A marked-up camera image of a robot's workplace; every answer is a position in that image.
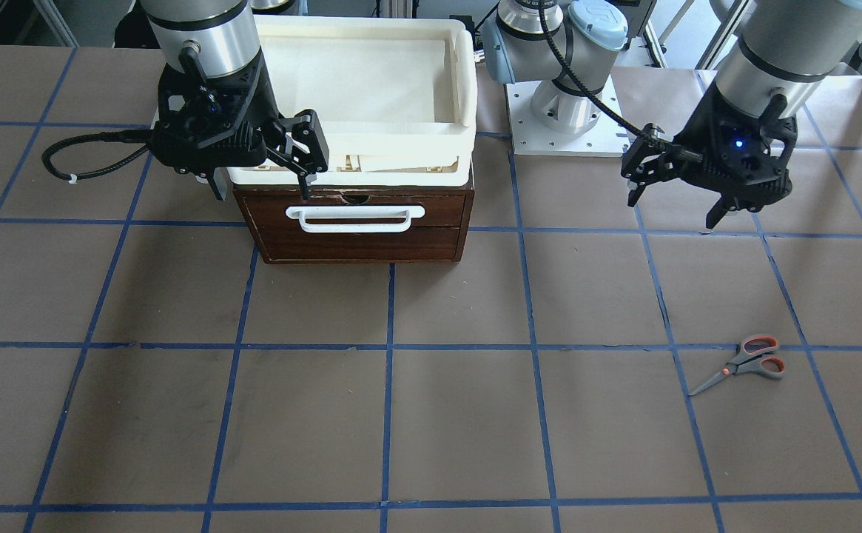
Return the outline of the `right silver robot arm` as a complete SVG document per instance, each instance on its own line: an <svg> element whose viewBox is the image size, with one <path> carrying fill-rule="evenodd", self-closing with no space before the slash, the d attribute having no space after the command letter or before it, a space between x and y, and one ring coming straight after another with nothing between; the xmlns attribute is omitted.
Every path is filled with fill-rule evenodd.
<svg viewBox="0 0 862 533"><path fill-rule="evenodd" d="M226 167L275 162L297 175L303 199L327 169L329 146L317 114L279 111L248 1L144 1L166 57L158 119L149 142L157 161L207 180L217 199Z"/></svg>

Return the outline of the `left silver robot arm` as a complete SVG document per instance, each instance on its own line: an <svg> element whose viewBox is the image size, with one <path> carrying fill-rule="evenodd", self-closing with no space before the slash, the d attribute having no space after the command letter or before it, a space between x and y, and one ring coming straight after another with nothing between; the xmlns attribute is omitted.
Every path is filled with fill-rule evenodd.
<svg viewBox="0 0 862 533"><path fill-rule="evenodd" d="M729 212L759 212L792 192L789 160L797 113L862 35L862 1L758 1L736 46L684 128L667 136L639 128L601 100L630 23L610 1L501 1L482 24L489 75L500 84L535 82L530 107L550 130L582 135L613 119L634 135L622 156L636 206L654 183L681 179L717 192L712 229Z"/></svg>

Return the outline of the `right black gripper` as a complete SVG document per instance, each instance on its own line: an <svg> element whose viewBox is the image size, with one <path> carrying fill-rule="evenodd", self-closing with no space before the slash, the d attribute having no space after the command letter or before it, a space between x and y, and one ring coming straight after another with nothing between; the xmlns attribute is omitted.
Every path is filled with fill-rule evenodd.
<svg viewBox="0 0 862 533"><path fill-rule="evenodd" d="M309 201L310 184L327 170L329 146L314 110L282 116L262 52L220 78L206 77L193 45L181 48L179 63L179 70L167 65L158 84L151 134L157 161L204 180L223 201L228 186L215 172L264 162L271 145L265 131L272 129L272 162L297 176L300 195Z"/></svg>

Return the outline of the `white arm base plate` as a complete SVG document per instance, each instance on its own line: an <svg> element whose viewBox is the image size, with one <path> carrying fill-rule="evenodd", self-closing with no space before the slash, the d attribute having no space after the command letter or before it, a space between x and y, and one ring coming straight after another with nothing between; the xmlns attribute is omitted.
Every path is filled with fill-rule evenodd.
<svg viewBox="0 0 862 533"><path fill-rule="evenodd" d="M518 155L619 158L627 130L589 98L570 95L552 81L505 85L514 152Z"/></svg>

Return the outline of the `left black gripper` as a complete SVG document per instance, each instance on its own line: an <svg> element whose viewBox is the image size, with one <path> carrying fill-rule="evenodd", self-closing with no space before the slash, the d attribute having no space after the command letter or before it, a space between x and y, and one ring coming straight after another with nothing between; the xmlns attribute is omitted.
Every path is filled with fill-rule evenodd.
<svg viewBox="0 0 862 533"><path fill-rule="evenodd" d="M637 205L651 184L680 179L719 193L705 216L713 230L728 213L759 212L792 192L788 163L798 138L795 117L781 117L788 98L778 89L766 98L759 117L735 108L717 84L709 85L674 141L657 124L646 124L622 156L627 205ZM702 155L684 163L685 149Z"/></svg>

